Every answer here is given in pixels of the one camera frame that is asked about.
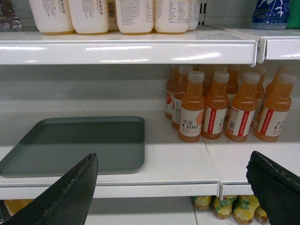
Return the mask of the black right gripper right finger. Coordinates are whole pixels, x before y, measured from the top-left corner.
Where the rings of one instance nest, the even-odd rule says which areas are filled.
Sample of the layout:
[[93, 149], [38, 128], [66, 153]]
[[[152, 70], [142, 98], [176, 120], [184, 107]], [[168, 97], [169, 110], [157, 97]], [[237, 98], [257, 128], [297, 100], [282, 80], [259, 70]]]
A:
[[300, 178], [291, 171], [253, 151], [246, 178], [272, 225], [300, 223]]

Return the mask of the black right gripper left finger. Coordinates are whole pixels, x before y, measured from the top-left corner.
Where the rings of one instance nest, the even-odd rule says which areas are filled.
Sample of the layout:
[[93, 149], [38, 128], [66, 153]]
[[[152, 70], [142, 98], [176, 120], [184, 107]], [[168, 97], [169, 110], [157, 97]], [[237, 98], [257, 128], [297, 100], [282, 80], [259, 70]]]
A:
[[83, 225], [94, 196], [98, 157], [88, 154], [4, 225]]

